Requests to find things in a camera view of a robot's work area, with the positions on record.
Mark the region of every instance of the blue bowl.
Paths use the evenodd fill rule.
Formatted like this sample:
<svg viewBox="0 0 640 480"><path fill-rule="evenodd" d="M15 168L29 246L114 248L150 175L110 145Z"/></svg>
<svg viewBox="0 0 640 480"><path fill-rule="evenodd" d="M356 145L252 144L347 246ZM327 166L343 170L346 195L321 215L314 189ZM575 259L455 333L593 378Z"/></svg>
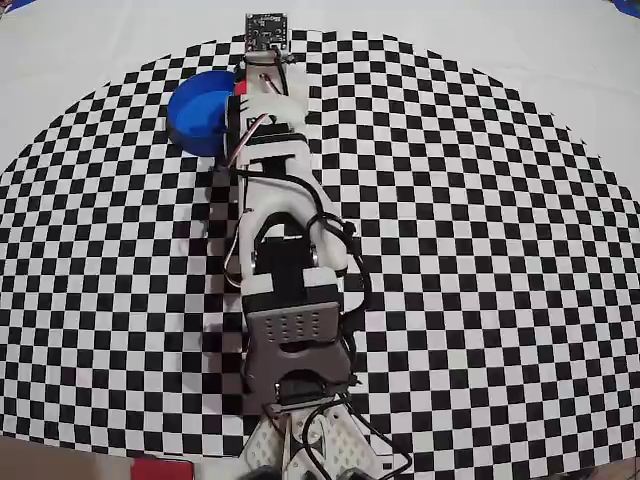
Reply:
<svg viewBox="0 0 640 480"><path fill-rule="evenodd" d="M198 157L214 157L224 139L224 110L233 93L232 72L212 70L182 83L167 106L167 130L172 142Z"/></svg>

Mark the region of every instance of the black wire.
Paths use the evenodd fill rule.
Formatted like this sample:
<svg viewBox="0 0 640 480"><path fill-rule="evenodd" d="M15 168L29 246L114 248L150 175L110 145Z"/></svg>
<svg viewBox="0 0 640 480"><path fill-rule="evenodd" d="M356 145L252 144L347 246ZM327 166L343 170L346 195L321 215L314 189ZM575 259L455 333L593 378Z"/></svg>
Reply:
<svg viewBox="0 0 640 480"><path fill-rule="evenodd" d="M282 67L282 59L280 58L280 49L274 45L273 51L275 52L275 64L278 69L278 75L280 75L280 82L282 83L282 94L289 96L289 84L287 82L287 76L284 73L284 68Z"/></svg>
<svg viewBox="0 0 640 480"><path fill-rule="evenodd" d="M407 451L405 451L404 448L398 445L397 442L394 442L393 440L387 438L386 435L380 433L380 431L378 431L373 425L371 425L371 423L366 418L364 418L362 415L356 412L353 409L353 405L351 405L351 403L349 402L349 396L347 394L342 394L339 396L337 400L332 400L323 405L320 405L313 412L311 412L311 414L307 417L307 420L304 422L304 427L302 428L301 437L302 437L302 446L304 448L304 451L306 452L307 456L309 457L313 465L318 469L320 474L326 480L332 480L332 478L331 478L331 475L329 475L327 470L324 468L322 463L320 463L320 461L316 458L315 453L313 452L311 445L309 444L309 429L311 428L311 424L313 423L313 420L318 415L325 412L329 408L332 408L338 405L344 405L349 411L349 413L353 415L355 418L357 418L360 421L360 423L362 423L365 427L367 427L372 434L374 434L376 437L378 437L380 440L386 443L389 447L391 447L391 450L394 453L399 453L404 457L405 459L404 465L396 468L395 470L387 473L386 475L383 475L378 480L390 480L394 478L396 475L400 475L401 473L405 472L406 470L409 469L409 467L411 467L411 465L413 465L413 460L411 459L411 455Z"/></svg>
<svg viewBox="0 0 640 480"><path fill-rule="evenodd" d="M285 437L284 430L282 430L282 428L280 428L280 425L278 425L278 423L276 422L276 419L273 418L273 416L269 413L269 410L267 410L267 406L266 405L262 406L262 412L267 416L267 418L269 419L269 422L271 422L271 426L275 429L275 431L278 432L278 434L282 438L284 438Z"/></svg>
<svg viewBox="0 0 640 480"><path fill-rule="evenodd" d="M357 316L364 313L366 309L369 307L371 303L373 285L371 283L371 276L369 275L369 272L364 265L364 259L359 253L355 251L355 242L353 241L353 238L352 238L353 231L355 230L353 228L353 225L351 225L351 230L349 232L345 232L344 230L346 229L346 225L350 225L350 224L347 224L338 216L333 215L330 212L325 212L324 206L322 205L322 199L320 198L320 194L316 191L315 188L313 188L313 186L309 182L299 177L295 177L293 175L287 175L287 174L272 175L272 174L267 174L265 172L257 172L257 171L244 170L244 169L241 170L237 168L234 169L234 171L239 176L245 177L245 178L263 178L267 180L281 180L285 182L295 183L296 185L299 185L300 187L304 188L309 193L309 195L311 195L311 198L313 199L313 203L316 208L316 214L313 217L311 217L311 219L307 223L307 226L306 226L307 232L311 230L311 227L315 222L322 223L322 225L325 227L325 229L328 232L335 235L345 245L347 252L351 256L353 256L353 259L356 262L358 270L360 271L360 276L362 277L362 283L363 283L362 302L360 302L360 305L355 307L353 310L344 312L341 315L341 319L340 319L341 327L344 332L354 332L355 330L357 330L357 325L355 325L354 319ZM335 225L331 225L331 223L329 223L330 220L334 220L337 223L340 223L343 226L343 230L340 230Z"/></svg>
<svg viewBox="0 0 640 480"><path fill-rule="evenodd" d="M383 433L380 433L373 425L371 425L371 422L369 422L366 418L364 418L362 415L360 415L358 412L356 412L353 409L353 405L351 405L350 402L345 401L345 406L347 407L347 410L349 411L349 413L354 417L356 417L360 421L360 423L362 423L365 427L367 427L371 431L371 433L373 433L376 437L378 437L384 443L389 445L389 447L391 447L391 451L399 453L405 459L404 465L396 468L395 470L387 473L386 475L383 475L378 480L389 480L395 477L396 475L400 475L402 472L408 470L409 467L411 467L411 465L413 465L413 460L411 459L411 455L409 455L409 453L403 447L401 447L398 443L394 442L393 440L387 438L387 436L384 435Z"/></svg>
<svg viewBox="0 0 640 480"><path fill-rule="evenodd" d="M307 417L307 420L304 422L304 427L302 427L302 447L304 448L304 451L309 457L309 460L311 460L311 463L313 463L313 465L320 472L320 475L322 475L326 480L333 480L333 479L331 478L331 475L329 475L329 472L327 472L326 468L324 468L322 463L320 463L320 461L316 458L316 455L313 452L311 445L309 444L309 429L311 428L311 424L313 423L313 420L318 415L320 415L325 410L328 410L331 407L335 407L337 405L345 405L347 403L347 400L348 398L345 396L345 397L340 397L338 400L332 400L330 402L320 405L313 412L311 412L311 415L309 415Z"/></svg>

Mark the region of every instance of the robotic arm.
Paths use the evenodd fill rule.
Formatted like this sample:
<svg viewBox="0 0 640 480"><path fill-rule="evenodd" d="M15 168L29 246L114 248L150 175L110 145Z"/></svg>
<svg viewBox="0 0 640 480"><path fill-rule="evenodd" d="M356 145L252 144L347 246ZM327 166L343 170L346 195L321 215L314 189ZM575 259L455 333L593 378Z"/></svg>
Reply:
<svg viewBox="0 0 640 480"><path fill-rule="evenodd" d="M287 53L286 17L248 15L245 38L237 95L225 112L225 154L238 176L241 212L227 260L237 244L240 275L226 271L228 261L225 275L240 288L250 335L245 386L268 416L245 451L273 434L274 415L286 414L281 476L377 477L381 462L355 427L351 415L358 415L347 400L356 383L353 318L367 307L371 281L355 251L355 228L339 217L311 171L308 87ZM274 227L285 235L270 236ZM337 279L350 256L365 295L359 307L342 312ZM353 446L339 461L345 438ZM262 465L255 457L247 457L253 468ZM261 469L254 474L270 478Z"/></svg>

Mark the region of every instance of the cable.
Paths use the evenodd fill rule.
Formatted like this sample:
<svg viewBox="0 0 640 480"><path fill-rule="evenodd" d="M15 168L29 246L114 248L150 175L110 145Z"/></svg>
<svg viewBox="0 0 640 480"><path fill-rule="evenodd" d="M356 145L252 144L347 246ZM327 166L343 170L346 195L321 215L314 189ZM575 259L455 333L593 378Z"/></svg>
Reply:
<svg viewBox="0 0 640 480"><path fill-rule="evenodd" d="M311 463L313 463L313 465L318 469L318 471L320 472L320 475L322 475L325 478L325 480L333 480L333 479L331 478L331 475L329 475L329 472L327 472L326 468L324 468L324 465L322 465L322 463L320 463L320 461L316 458L316 455L313 452L311 445L309 444L309 429L311 428L311 424L313 423L313 420L318 415L323 413L325 410L328 410L329 408L335 407L337 405L344 405L346 403L347 403L347 397L340 397L338 400L332 400L330 402L320 405L313 412L311 412L311 414L307 417L307 420L304 422L304 427L302 427L302 435L301 435L302 447L304 448L304 451L309 457L309 460L311 460Z"/></svg>
<svg viewBox="0 0 640 480"><path fill-rule="evenodd" d="M355 331L356 328L355 328L355 325L353 325L353 321L354 321L353 319L358 315L362 314L364 311L366 311L366 309L369 307L371 303L371 296L373 293L371 276L369 275L369 272L364 265L364 259L362 258L362 255L360 255L355 251L355 242L353 241L353 238L352 238L353 233L355 232L355 227L353 227L352 224L344 222L338 216L330 212L325 212L324 206L322 204L322 199L320 198L320 194L318 194L316 189L313 188L313 186L306 180L303 180L293 175L287 175L287 174L272 175L272 174L267 174L265 172L249 171L249 170L238 169L238 168L235 168L234 171L239 176L244 178L263 178L266 180L280 180L280 181L294 183L304 188L307 191L307 193L309 193L309 195L313 199L313 203L316 208L316 214L313 217L311 217L309 222L307 222L307 226L306 226L307 232L311 230L311 227L313 226L314 223L316 222L322 223L322 225L328 232L335 235L345 245L347 249L347 253L353 256L353 259L356 262L358 270L360 271L360 276L362 277L362 282L363 282L362 302L353 310L342 313L341 320L340 320L340 323L344 332ZM340 230L335 225L332 225L331 223L329 223L330 221L335 221L336 223L339 223L343 227L343 230Z"/></svg>
<svg viewBox="0 0 640 480"><path fill-rule="evenodd" d="M282 93L280 92L280 90L278 90L278 87L276 86L275 83L273 83L273 80L271 80L271 77L269 75L267 75L266 73L261 73L260 80L262 80L267 85L267 87L269 87L272 93L277 93L278 95L282 95Z"/></svg>
<svg viewBox="0 0 640 480"><path fill-rule="evenodd" d="M347 407L347 410L349 411L349 413L354 417L356 417L360 421L360 423L362 423L365 427L367 427L371 431L371 433L373 433L376 437L378 437L380 440L386 443L389 447L391 447L391 451L395 451L396 453L399 453L405 459L404 465L396 468L395 470L387 473L386 475L383 475L378 480L389 480L391 478L394 478L396 475L400 475L401 473L408 470L409 467L411 467L411 465L413 465L413 460L411 458L411 455L404 448L402 448L400 445L398 445L398 443L394 442L393 440L387 438L387 436L384 435L383 433L380 433L373 425L371 425L371 422L369 422L366 418L364 418L361 414L359 414L353 409L353 405L351 405L349 401L345 400L344 405Z"/></svg>
<svg viewBox="0 0 640 480"><path fill-rule="evenodd" d="M351 415L353 415L355 418L357 418L360 421L360 423L362 423L365 427L367 427L372 434L374 434L376 437L378 437L380 440L386 443L389 447L391 447L391 450L394 453L399 453L404 457L405 459L404 465L396 468L395 470L387 473L386 475L383 475L378 480L390 480L394 478L396 475L400 475L401 473L405 472L406 470L409 469L409 467L411 467L411 465L413 465L413 460L411 458L411 455L408 452L406 452L404 448L402 448L400 445L398 445L398 443L394 442L393 440L387 438L387 436L384 435L383 433L380 433L380 431L378 431L371 424L371 422L369 422L366 418L364 418L361 414L359 414L353 409L353 405L351 405L351 402L349 401L349 396L347 394L341 394L339 395L339 398L337 400L332 400L323 405L320 405L313 412L311 412L311 414L307 417L306 421L304 422L304 427L302 428L302 435L301 435L302 447L304 448L305 453L307 454L307 456L309 457L313 465L320 472L320 475L322 475L326 480L333 480L333 479L331 478L331 475L329 475L329 472L327 472L327 470L324 468L324 465L322 465L322 463L320 463L320 461L316 458L316 455L313 449L311 448L311 445L309 443L309 429L311 428L311 424L313 423L313 421L318 415L338 405L344 405L347 411Z"/></svg>
<svg viewBox="0 0 640 480"><path fill-rule="evenodd" d="M256 132L256 130L258 129L260 124L262 122L264 122L267 118L269 118L269 115L266 114L266 113L263 113L262 115L260 115L256 119L255 122L253 122L251 127L244 133L244 135L242 136L242 138L238 142L238 145L236 145L236 148L233 150L231 155L229 155L229 157L228 157L228 160L227 160L227 167L228 168L232 168L235 165L236 161L238 160L238 155L240 155L240 151L244 148L244 146L247 144L249 139Z"/></svg>
<svg viewBox="0 0 640 480"><path fill-rule="evenodd" d="M269 410L267 409L266 405L262 405L262 413L264 413L267 416L267 418L269 419L269 422L271 422L271 426L274 428L276 432L278 432L278 435L284 438L285 437L284 430L280 428L280 425L278 425L278 423L276 422L276 419L269 413Z"/></svg>
<svg viewBox="0 0 640 480"><path fill-rule="evenodd" d="M287 76L284 73L284 67L282 66L282 58L280 56L280 49L277 45L274 45L273 51L275 52L275 63L276 68L278 69L278 74L280 75L280 82L282 83L282 94L289 96L289 84L287 82Z"/></svg>
<svg viewBox="0 0 640 480"><path fill-rule="evenodd" d="M238 237L240 236L240 220L242 219L242 215L236 222L236 228L233 233L233 243L231 244L231 248L227 252L227 255L224 258L224 263L222 264L222 269L224 271L224 278L227 279L231 285L236 288L240 288L240 283L236 282L233 278L231 278L231 274L229 273L229 262L231 261L231 257L233 256L233 251L236 249L236 245L238 244Z"/></svg>

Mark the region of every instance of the white surface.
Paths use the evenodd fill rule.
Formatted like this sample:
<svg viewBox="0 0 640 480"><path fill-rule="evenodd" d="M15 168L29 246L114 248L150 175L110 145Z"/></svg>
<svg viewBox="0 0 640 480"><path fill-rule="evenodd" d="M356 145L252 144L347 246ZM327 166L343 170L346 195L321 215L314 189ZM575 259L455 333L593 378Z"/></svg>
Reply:
<svg viewBox="0 0 640 480"><path fill-rule="evenodd" d="M66 107L264 2L38 0L0 24L0 170ZM640 198L640 20L604 0L282 0L294 28L388 33L520 90Z"/></svg>

